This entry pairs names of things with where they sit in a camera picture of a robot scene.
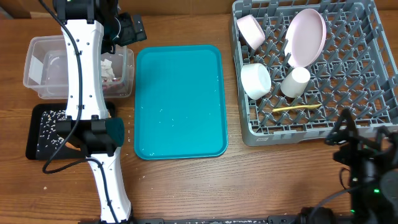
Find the foil sheet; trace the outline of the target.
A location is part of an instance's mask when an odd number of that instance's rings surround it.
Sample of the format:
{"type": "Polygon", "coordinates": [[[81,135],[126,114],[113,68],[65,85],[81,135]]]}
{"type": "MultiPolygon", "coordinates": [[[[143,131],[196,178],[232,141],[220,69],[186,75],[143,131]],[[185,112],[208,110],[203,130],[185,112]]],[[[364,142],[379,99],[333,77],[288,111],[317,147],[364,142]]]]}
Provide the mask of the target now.
{"type": "Polygon", "coordinates": [[[112,69],[112,61],[108,59],[101,61],[101,76],[107,79],[113,79],[115,77],[112,69]]]}

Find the red foil wrapper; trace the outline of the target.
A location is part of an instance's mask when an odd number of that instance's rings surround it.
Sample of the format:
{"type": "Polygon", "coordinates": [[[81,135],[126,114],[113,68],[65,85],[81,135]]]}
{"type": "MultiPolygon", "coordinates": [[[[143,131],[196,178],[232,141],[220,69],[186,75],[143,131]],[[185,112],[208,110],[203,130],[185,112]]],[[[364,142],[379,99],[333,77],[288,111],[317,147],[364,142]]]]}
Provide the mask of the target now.
{"type": "Polygon", "coordinates": [[[102,78],[102,89],[104,92],[107,91],[119,91],[124,87],[124,83],[121,78],[102,78]]]}

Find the yellow plastic spoon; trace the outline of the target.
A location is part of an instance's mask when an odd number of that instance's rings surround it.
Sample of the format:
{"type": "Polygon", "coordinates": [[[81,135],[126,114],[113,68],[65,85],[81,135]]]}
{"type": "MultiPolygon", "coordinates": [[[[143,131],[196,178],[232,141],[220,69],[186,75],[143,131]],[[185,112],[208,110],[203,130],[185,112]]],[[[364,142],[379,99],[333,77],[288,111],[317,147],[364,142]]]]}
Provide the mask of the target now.
{"type": "Polygon", "coordinates": [[[299,105],[299,106],[289,106],[289,107],[282,107],[282,108],[274,108],[272,110],[273,113],[280,112],[280,111],[288,111],[288,110],[299,110],[299,109],[317,109],[321,107],[322,104],[317,105],[299,105]]]}

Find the white paper cup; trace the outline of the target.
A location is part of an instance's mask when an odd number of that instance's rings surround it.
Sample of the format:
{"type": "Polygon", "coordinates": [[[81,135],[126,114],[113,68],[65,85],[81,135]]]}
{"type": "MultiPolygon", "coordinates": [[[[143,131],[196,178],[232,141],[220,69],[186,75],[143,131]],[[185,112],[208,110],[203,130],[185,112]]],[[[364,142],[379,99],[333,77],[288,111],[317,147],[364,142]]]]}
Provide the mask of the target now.
{"type": "Polygon", "coordinates": [[[280,84],[280,89],[285,96],[296,98],[304,93],[309,80],[310,72],[306,68],[294,68],[280,84]]]}

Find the white small bowl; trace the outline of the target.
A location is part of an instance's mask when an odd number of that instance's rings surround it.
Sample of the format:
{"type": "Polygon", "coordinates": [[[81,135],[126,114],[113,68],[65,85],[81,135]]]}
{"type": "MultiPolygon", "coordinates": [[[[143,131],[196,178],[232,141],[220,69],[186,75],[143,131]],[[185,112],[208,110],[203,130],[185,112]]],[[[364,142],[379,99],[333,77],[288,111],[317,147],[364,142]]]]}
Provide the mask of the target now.
{"type": "Polygon", "coordinates": [[[271,90],[271,77],[268,69],[261,63],[244,65],[241,69],[241,83],[252,100],[258,100],[271,90]]]}

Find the white round plate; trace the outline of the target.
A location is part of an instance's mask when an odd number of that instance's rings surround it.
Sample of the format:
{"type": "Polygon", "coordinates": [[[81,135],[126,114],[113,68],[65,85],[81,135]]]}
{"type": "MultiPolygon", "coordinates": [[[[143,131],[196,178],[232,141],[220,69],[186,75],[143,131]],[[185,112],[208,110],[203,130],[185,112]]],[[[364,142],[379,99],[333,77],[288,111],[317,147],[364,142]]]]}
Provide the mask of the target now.
{"type": "Polygon", "coordinates": [[[307,67],[321,54],[326,41],[326,23],[314,9],[300,11],[291,21],[285,40],[285,55],[291,67],[307,67]]]}

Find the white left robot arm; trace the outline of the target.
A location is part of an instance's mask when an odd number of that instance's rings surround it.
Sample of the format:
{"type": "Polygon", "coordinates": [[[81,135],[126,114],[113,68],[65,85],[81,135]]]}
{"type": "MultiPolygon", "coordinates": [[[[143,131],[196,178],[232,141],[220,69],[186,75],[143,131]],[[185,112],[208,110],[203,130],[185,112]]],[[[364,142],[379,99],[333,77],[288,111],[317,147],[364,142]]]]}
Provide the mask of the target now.
{"type": "Polygon", "coordinates": [[[54,0],[43,8],[62,28],[67,50],[68,100],[65,119],[56,123],[56,132],[67,143],[80,149],[84,158],[50,170],[53,153],[42,171],[52,174],[81,163],[88,163],[98,191],[100,223],[133,223],[121,170],[124,123],[111,117],[103,96],[101,55],[115,54],[116,46],[146,40],[139,15],[119,12],[119,3],[109,0],[54,0]]]}

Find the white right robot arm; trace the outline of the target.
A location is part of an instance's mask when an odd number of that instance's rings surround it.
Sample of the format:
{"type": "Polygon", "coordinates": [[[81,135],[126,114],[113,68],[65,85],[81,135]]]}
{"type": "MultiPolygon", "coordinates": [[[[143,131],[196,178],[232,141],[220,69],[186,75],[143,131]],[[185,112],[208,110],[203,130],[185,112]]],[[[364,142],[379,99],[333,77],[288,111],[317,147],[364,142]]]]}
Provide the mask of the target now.
{"type": "Polygon", "coordinates": [[[349,171],[349,187],[323,199],[314,207],[303,207],[292,223],[338,223],[324,204],[350,194],[350,223],[397,223],[397,133],[377,128],[374,140],[359,135],[349,109],[344,109],[325,139],[339,145],[333,160],[349,171]]]}

